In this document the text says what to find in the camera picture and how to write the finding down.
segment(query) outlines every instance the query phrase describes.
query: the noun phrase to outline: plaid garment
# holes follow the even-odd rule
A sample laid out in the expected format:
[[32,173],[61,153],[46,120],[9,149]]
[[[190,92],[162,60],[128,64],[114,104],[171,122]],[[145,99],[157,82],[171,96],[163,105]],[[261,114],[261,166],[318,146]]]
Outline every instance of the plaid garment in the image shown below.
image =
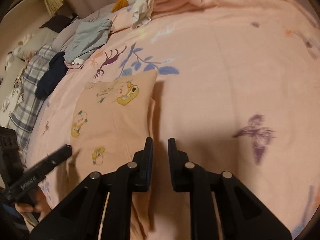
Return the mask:
[[31,58],[22,76],[23,101],[10,116],[8,128],[16,131],[24,162],[31,132],[44,102],[36,98],[35,91],[39,80],[49,69],[49,62],[55,54],[51,45],[46,44]]

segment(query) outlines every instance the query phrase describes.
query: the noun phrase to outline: navy blue garment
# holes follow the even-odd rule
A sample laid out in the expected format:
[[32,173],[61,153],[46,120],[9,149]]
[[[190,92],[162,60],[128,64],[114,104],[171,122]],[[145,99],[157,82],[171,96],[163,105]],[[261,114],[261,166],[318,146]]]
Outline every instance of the navy blue garment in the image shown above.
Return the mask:
[[68,68],[64,64],[65,52],[58,52],[49,62],[49,69],[40,81],[36,88],[36,98],[45,100],[56,88],[61,79],[66,75]]

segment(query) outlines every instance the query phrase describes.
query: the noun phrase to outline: black cloth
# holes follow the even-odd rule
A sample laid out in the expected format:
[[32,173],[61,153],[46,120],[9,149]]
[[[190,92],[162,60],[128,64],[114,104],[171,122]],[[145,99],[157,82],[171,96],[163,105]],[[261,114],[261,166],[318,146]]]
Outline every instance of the black cloth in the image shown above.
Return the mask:
[[40,28],[47,27],[50,30],[53,30],[56,33],[61,32],[65,27],[68,27],[71,23],[72,19],[63,16],[63,15],[56,15],[53,16],[49,21],[47,21],[44,25]]
[[58,52],[49,62],[49,69],[40,81],[35,92],[36,98],[45,100],[66,75],[68,68],[64,64],[64,51]]

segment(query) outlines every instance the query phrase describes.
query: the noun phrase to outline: pink bed sheet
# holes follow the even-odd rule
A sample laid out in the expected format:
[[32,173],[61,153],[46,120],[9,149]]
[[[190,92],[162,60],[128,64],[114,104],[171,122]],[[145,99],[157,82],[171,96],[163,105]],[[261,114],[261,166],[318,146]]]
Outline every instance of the pink bed sheet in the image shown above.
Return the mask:
[[[188,194],[170,183],[170,137],[205,169],[237,175],[297,236],[320,203],[319,28],[292,0],[202,0],[201,10],[167,14],[111,35],[83,69],[67,73],[27,165],[70,142],[87,82],[157,69],[148,239],[189,239]],[[64,165],[41,184],[52,207],[66,185]]]

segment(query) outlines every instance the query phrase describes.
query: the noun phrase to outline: silver rivet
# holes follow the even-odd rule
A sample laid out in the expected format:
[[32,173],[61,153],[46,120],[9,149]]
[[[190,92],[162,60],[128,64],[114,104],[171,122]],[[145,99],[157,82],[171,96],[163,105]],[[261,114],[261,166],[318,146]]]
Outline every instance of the silver rivet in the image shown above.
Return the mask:
[[187,168],[187,169],[193,169],[195,167],[195,164],[192,163],[192,162],[187,162],[184,164],[184,166]]
[[222,176],[225,177],[226,179],[231,179],[232,178],[232,173],[230,171],[224,171],[222,173]]
[[137,166],[138,166],[138,164],[135,163],[135,162],[130,162],[130,163],[128,163],[128,167],[129,167],[130,169],[134,169],[134,168],[136,168]]
[[91,179],[97,179],[97,178],[99,178],[99,177],[100,177],[100,173],[99,173],[99,172],[94,171],[94,172],[92,172],[92,173],[90,174],[90,178],[91,178]]

